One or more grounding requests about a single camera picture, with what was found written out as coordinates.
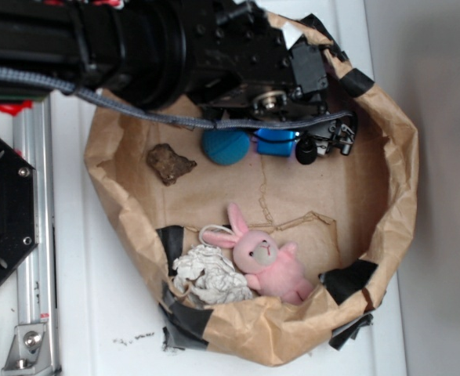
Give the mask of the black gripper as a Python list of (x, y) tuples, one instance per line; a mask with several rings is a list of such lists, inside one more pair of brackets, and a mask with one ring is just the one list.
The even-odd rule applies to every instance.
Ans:
[(187, 96), (230, 129), (294, 131), (291, 156), (305, 165), (350, 153), (357, 116), (328, 108), (327, 58), (347, 55), (313, 15), (280, 27), (254, 2), (191, 1), (182, 11), (192, 71)]

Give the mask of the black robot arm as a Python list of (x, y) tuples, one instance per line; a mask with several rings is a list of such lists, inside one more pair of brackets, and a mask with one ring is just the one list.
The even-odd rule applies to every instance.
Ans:
[(123, 114), (253, 134), (301, 164), (350, 153), (357, 116), (328, 109), (324, 54), (252, 1), (0, 1), (0, 105), (77, 96)]

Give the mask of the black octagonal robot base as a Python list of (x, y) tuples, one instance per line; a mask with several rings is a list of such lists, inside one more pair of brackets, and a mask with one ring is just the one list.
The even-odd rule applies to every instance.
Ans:
[(0, 138), (0, 287), (37, 245), (34, 168)]

